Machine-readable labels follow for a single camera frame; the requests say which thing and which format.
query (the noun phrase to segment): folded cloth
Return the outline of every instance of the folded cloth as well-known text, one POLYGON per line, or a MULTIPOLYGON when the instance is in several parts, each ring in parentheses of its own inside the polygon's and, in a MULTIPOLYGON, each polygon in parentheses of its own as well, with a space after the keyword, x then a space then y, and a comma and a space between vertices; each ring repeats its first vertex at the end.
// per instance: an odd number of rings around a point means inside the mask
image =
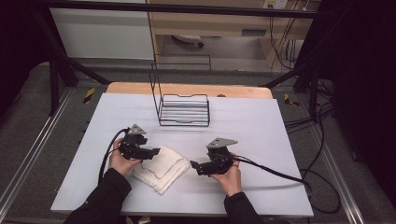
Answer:
POLYGON ((161 150, 152 160, 143 161, 134 168, 134 176, 164 194, 169 186, 190 168, 190 163, 169 147, 161 150))

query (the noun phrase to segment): white table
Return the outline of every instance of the white table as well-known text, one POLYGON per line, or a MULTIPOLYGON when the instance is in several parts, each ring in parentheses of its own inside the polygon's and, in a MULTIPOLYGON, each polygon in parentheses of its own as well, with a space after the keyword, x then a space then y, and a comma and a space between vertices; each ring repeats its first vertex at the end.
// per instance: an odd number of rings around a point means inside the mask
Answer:
MULTIPOLYGON (((301 177, 276 100, 209 97, 209 102, 209 127, 162 127, 152 95, 104 93, 51 210, 67 214, 83 204, 97 185, 99 168, 114 134, 134 123, 147 131, 147 146, 165 145, 187 160, 209 161, 205 146, 216 137, 223 137, 238 141, 228 146, 235 154, 280 173, 301 177)), ((260 215, 313 216, 302 184, 246 163, 241 163, 240 169, 243 191, 260 215)), ((128 176, 128 180, 133 190, 123 203, 123 214, 225 215, 224 194, 217 182, 198 176, 192 168, 164 195, 133 175, 128 176)))

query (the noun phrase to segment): person's left hand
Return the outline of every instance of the person's left hand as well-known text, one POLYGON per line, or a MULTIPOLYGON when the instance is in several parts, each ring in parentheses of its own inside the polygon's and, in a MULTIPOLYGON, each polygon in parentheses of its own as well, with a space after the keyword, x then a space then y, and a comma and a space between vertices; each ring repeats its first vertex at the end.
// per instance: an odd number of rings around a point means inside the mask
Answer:
POLYGON ((116 150, 114 150, 110 155, 110 162, 108 164, 108 167, 115 169, 123 176, 127 176, 134 169, 134 167, 141 162, 141 160, 126 160, 118 150, 121 141, 122 138, 114 141, 113 149, 116 150))

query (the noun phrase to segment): gray floor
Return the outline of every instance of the gray floor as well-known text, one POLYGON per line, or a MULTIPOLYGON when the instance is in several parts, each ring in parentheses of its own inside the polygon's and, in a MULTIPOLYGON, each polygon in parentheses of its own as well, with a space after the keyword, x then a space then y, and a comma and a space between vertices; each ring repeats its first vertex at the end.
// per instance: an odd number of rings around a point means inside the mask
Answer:
MULTIPOLYGON (((245 45, 246 40, 241 40, 241 45, 245 45)), ((211 45, 210 41, 205 42, 207 50, 220 52, 225 47, 218 44, 211 45)), ((223 60, 239 57, 229 56, 227 52, 223 60)), ((148 71, 131 70, 130 68, 104 68, 93 67, 103 77, 116 81, 137 81, 147 82, 148 71)), ((246 73, 214 71, 211 75, 191 73, 172 73, 162 72, 163 82, 176 83, 201 83, 201 84, 223 84, 223 85, 246 85, 256 86, 265 83, 278 76, 277 72, 260 70, 255 67, 255 71, 246 73)), ((27 176, 18 196, 11 205, 7 213, 7 221, 20 221, 22 223, 62 223, 64 215, 52 213, 50 206, 56 196, 55 190, 62 184, 67 169, 73 160, 74 154, 78 149, 78 141, 84 135, 84 130, 88 127, 87 121, 91 119, 93 111, 99 101, 101 92, 106 90, 106 86, 98 85, 79 75, 81 81, 78 87, 73 89, 70 100, 59 119, 56 127, 52 131, 50 138, 43 147, 41 154, 35 162, 30 174, 27 176), (82 103, 89 87, 95 86, 97 89, 89 104, 82 103)), ((293 94, 290 86, 294 80, 291 79, 281 87, 274 88, 274 97, 278 100, 279 108, 284 120, 305 118, 305 111, 301 106, 284 104, 284 93, 290 94, 292 100, 304 99, 305 94, 293 94)), ((44 126, 50 111, 50 80, 49 71, 46 66, 38 66, 34 69, 21 91, 21 98, 13 105, 8 112, 0 119, 0 141, 1 156, 7 158, 0 164, 0 190, 4 192, 7 184, 11 181, 18 167, 22 163, 24 156, 28 153, 30 146, 38 136, 40 129, 44 126)), ((365 223, 396 223, 396 211, 390 204, 388 198, 376 184, 370 171, 364 163, 355 162, 351 159, 351 152, 347 141, 344 139, 342 130, 336 118, 328 117, 324 121, 326 143, 331 149, 334 158, 342 171, 354 200, 359 207, 365 223)), ((295 158, 300 168, 306 168, 318 151, 312 129, 303 129, 297 133, 290 134, 290 142, 294 151, 295 158)), ((330 179, 329 172, 322 158, 313 167, 315 171, 330 179)), ((312 202, 318 207, 332 209, 336 203, 334 194, 323 181, 313 176, 308 180, 313 185, 312 202)), ((289 219, 293 223, 305 223, 305 219, 289 219)), ((315 216, 311 219, 312 223, 349 223, 349 219, 344 209, 336 214, 326 215, 315 211, 315 216)))

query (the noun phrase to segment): white wall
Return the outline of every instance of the white wall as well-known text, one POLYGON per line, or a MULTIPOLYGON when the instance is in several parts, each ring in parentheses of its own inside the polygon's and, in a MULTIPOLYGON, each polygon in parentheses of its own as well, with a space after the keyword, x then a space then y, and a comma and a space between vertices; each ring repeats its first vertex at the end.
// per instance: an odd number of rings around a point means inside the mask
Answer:
MULTIPOLYGON (((123 2, 145 3, 145 0, 123 2)), ((153 59, 147 12, 62 8, 52 8, 51 12, 70 57, 153 59)))

